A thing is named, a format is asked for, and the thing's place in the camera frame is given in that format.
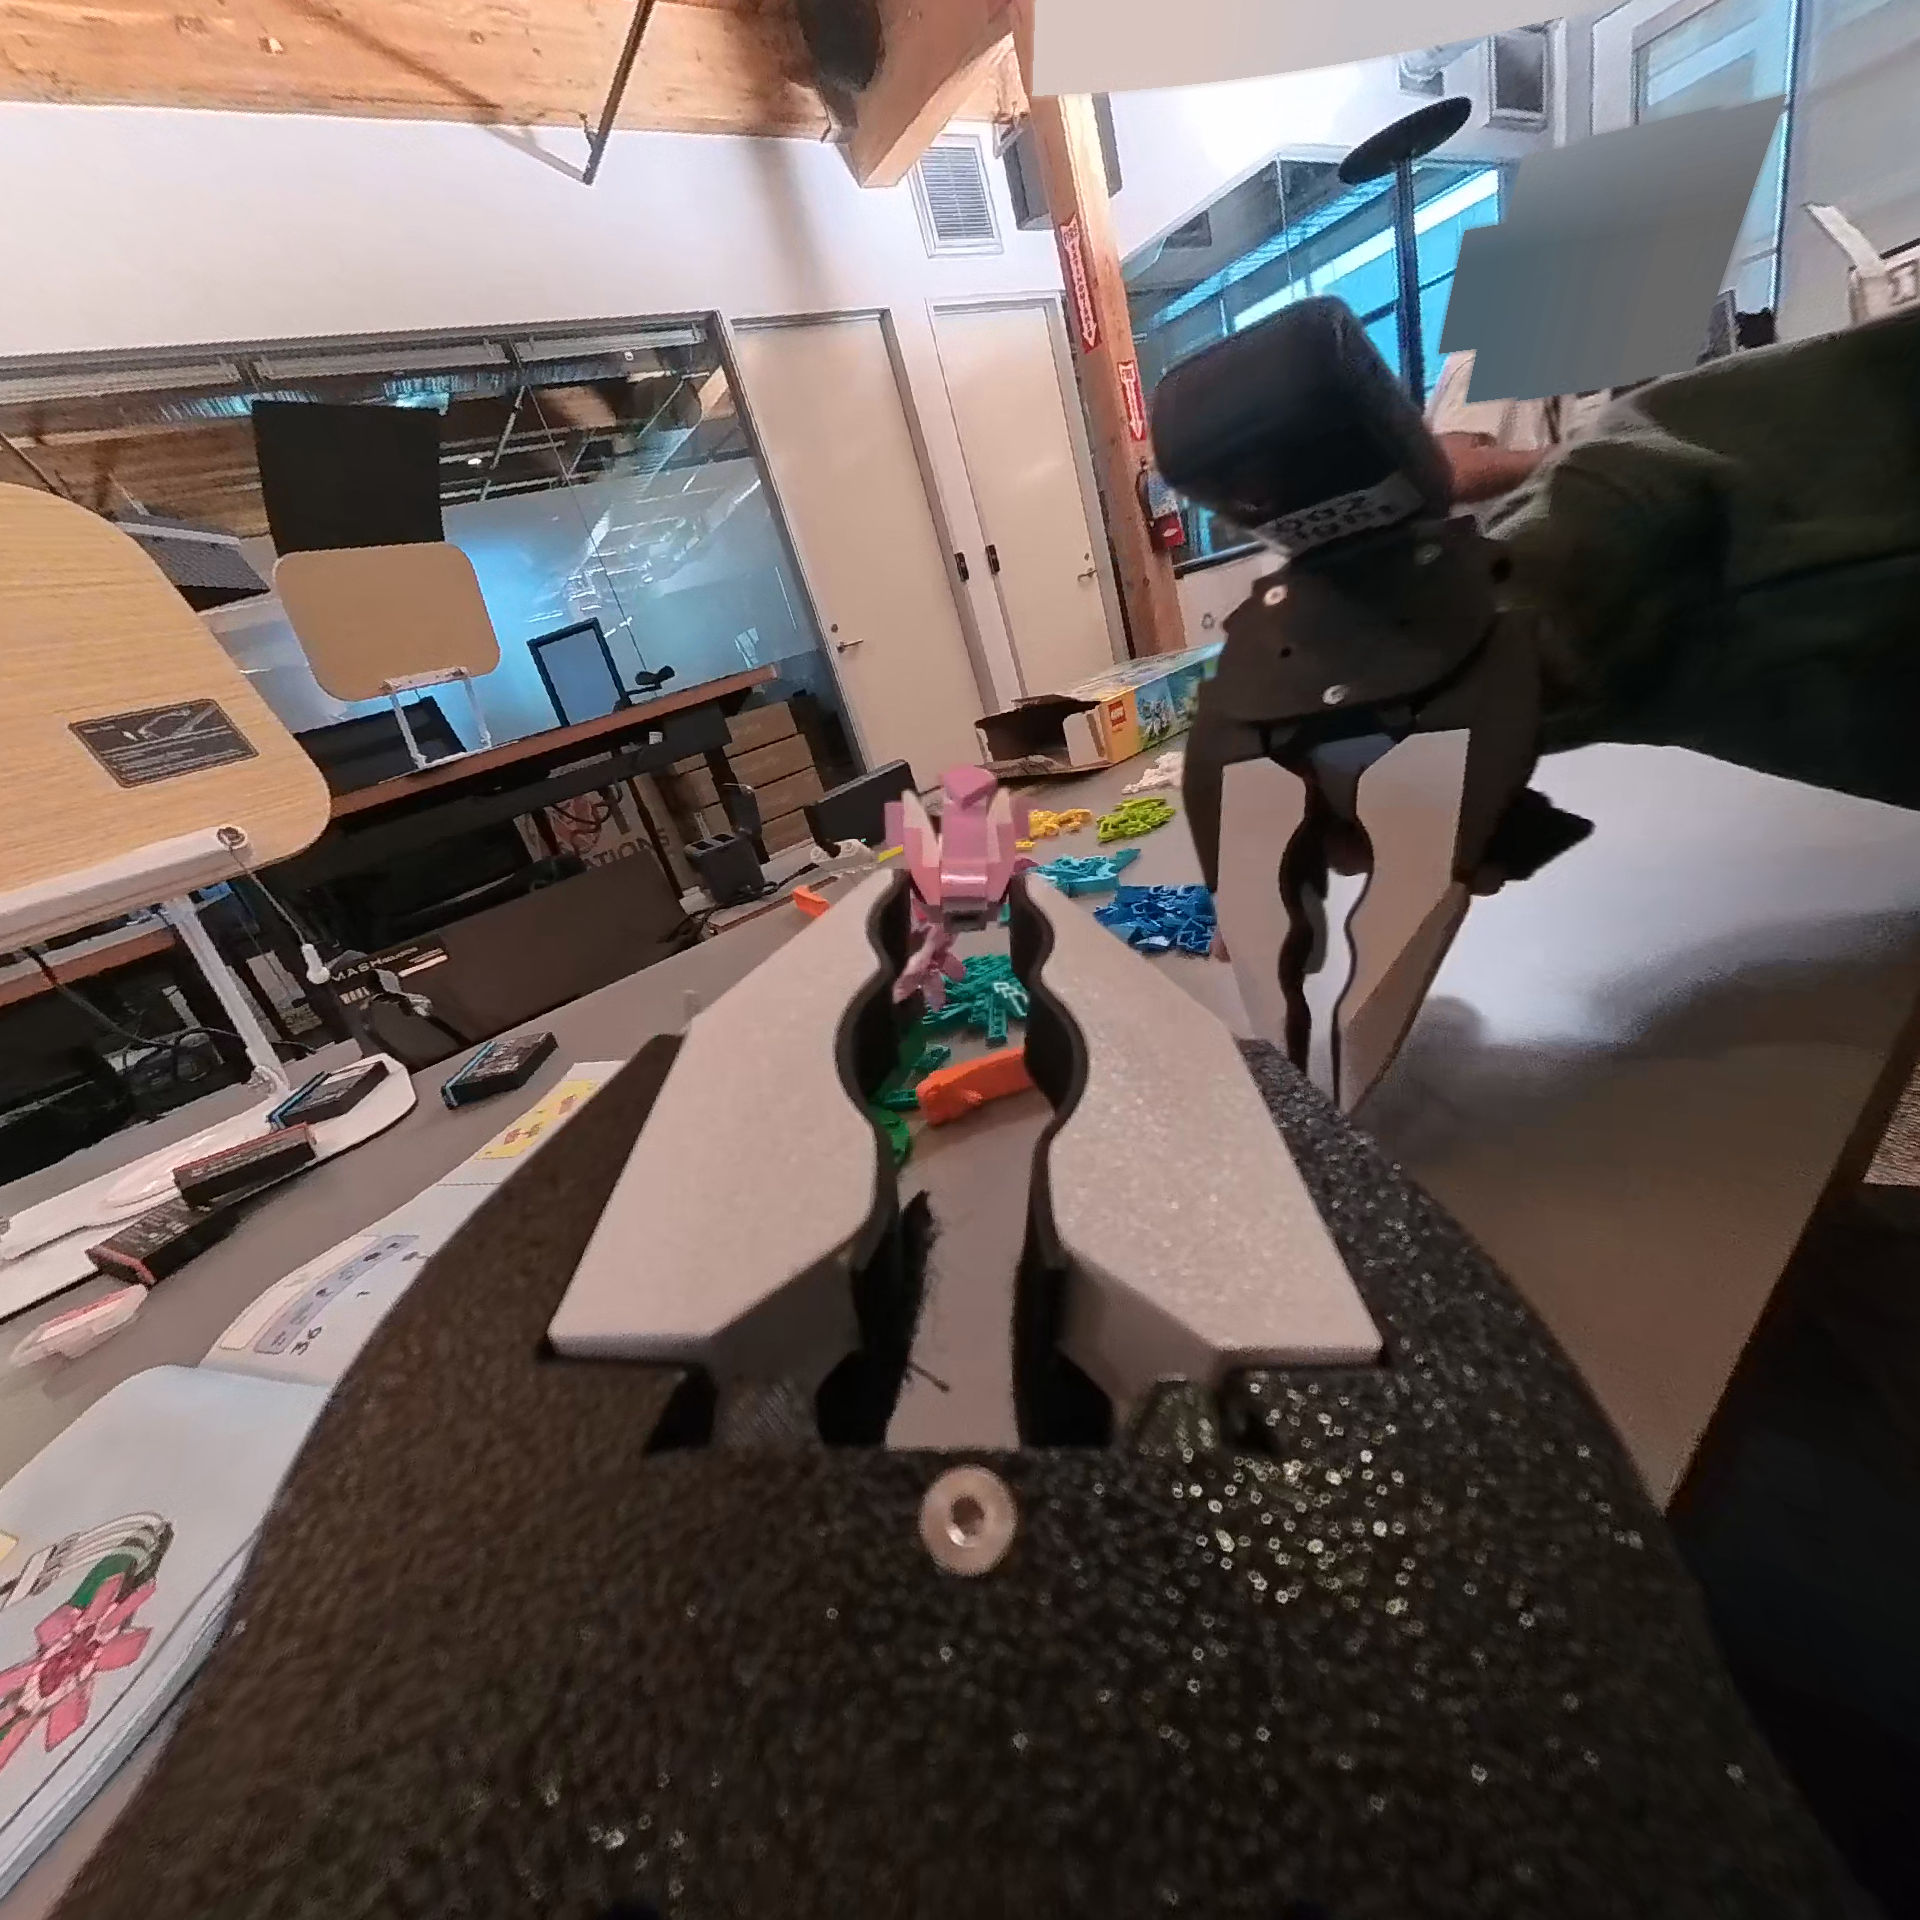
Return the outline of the black equipment case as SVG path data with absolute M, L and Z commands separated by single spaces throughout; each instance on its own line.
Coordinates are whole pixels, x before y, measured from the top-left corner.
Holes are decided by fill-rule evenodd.
M 631 856 L 391 947 L 340 998 L 358 1041 L 417 1069 L 532 1026 L 696 938 L 673 883 Z

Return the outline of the black blue-edged flat box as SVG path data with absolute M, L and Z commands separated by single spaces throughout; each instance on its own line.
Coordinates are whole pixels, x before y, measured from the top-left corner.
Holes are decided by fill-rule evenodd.
M 558 1038 L 545 1029 L 492 1041 L 446 1080 L 441 1102 L 455 1114 L 517 1092 L 540 1073 L 554 1049 Z
M 384 1053 L 358 1062 L 316 1073 L 266 1114 L 274 1131 L 316 1129 L 350 1116 L 366 1097 L 392 1076 L 392 1061 Z

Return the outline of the white door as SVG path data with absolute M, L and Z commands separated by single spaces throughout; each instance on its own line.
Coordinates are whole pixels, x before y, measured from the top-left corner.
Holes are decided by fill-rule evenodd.
M 1121 644 L 1061 307 L 937 304 L 929 322 L 1017 697 L 1066 693 Z
M 968 736 L 978 686 L 949 554 L 878 314 L 734 333 L 825 649 L 874 752 Z

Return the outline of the person's right forearm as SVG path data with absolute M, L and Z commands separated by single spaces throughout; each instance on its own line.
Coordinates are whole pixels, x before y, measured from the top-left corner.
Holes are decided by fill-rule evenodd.
M 1613 401 L 1485 520 L 1542 749 L 1674 748 L 1918 808 L 1918 317 Z

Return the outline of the pink lego flower model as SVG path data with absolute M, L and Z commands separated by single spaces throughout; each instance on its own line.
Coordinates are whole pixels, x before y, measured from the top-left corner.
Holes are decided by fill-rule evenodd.
M 944 1005 L 945 984 L 964 976 L 953 945 L 998 921 L 1015 876 L 1031 866 L 1031 805 L 1000 789 L 985 765 L 953 765 L 933 819 L 917 790 L 881 805 L 881 848 L 897 853 L 910 890 L 914 945 L 896 978 L 894 1001 Z

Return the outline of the pile of blue lego pieces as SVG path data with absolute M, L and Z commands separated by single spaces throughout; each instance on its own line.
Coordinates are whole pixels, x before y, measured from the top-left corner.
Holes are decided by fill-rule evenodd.
M 1121 884 L 1094 909 L 1094 924 L 1144 955 L 1208 958 L 1216 947 L 1216 904 L 1197 883 Z

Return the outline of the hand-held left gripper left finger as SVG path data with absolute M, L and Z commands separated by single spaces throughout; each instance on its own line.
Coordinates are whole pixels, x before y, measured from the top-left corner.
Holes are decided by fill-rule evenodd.
M 874 874 L 695 1016 L 545 1344 L 894 1409 L 920 1316 L 897 1163 L 906 881 Z

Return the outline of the lego instruction booklet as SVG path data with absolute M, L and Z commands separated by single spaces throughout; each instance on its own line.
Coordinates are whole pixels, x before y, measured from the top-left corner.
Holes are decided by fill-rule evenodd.
M 4 1482 L 4 1893 L 204 1666 L 327 1398 L 324 1384 L 153 1366 Z

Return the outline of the stack of cardboard boxes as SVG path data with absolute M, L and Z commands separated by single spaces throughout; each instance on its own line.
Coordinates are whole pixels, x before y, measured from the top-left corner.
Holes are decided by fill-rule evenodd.
M 730 785 L 750 794 L 768 856 L 808 838 L 805 808 L 825 795 L 815 755 L 823 714 L 818 697 L 794 693 L 789 702 L 748 707 L 727 721 L 727 748 L 717 757 Z M 673 762 L 655 777 L 655 789 L 684 845 L 734 829 L 709 752 Z

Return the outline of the pale instruction sheet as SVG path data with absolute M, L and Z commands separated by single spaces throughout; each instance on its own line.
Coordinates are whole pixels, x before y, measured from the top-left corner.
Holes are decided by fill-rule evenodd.
M 489 1195 L 479 1185 L 421 1190 L 258 1293 L 198 1364 L 233 1377 L 336 1385 L 425 1261 Z

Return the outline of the yellow card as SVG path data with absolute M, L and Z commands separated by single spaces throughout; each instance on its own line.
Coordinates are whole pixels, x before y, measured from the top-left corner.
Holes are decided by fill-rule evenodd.
M 569 1069 L 551 1091 L 542 1092 L 526 1114 L 506 1123 L 493 1138 L 470 1154 L 473 1163 L 518 1162 L 551 1138 L 602 1084 L 602 1073 L 584 1066 Z

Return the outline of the black red-striped flat box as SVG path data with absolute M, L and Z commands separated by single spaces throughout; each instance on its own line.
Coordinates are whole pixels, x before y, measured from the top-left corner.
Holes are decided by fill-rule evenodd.
M 311 1124 L 272 1128 L 248 1140 L 176 1166 L 176 1195 L 190 1209 L 221 1209 L 297 1177 L 317 1158 Z
M 86 1249 L 88 1266 L 117 1285 L 153 1290 L 233 1232 L 238 1206 L 153 1206 Z

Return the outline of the black floor lamp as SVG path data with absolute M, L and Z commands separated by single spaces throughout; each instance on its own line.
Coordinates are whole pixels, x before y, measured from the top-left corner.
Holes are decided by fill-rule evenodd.
M 1445 146 L 1471 117 L 1471 98 L 1447 97 L 1402 114 L 1351 148 L 1335 168 L 1344 186 L 1386 181 L 1386 211 L 1396 266 L 1398 371 L 1408 395 L 1426 401 L 1423 307 L 1418 288 L 1416 197 L 1412 169 Z

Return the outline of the orange brick separator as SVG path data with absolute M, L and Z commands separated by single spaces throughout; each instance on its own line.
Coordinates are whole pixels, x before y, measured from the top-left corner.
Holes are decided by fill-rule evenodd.
M 998 1046 L 927 1073 L 914 1092 L 926 1128 L 945 1128 L 1033 1085 L 1024 1051 Z

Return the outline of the long wooden desk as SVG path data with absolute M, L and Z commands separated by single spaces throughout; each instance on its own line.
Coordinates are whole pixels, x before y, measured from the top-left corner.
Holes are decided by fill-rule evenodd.
M 613 752 L 621 746 L 640 741 L 640 736 L 663 733 L 664 725 L 679 723 L 684 716 L 712 714 L 717 717 L 728 717 L 750 699 L 750 696 L 776 680 L 778 667 L 774 664 L 762 664 L 693 689 L 664 690 L 648 702 L 596 716 L 576 728 L 553 728 L 486 749 L 438 760 L 426 763 L 423 771 L 394 774 L 332 798 L 329 821 L 336 826 L 357 813 L 391 809 L 447 786 L 473 785 L 479 777 L 502 774 L 509 769 L 532 762 L 554 763 L 566 757 Z

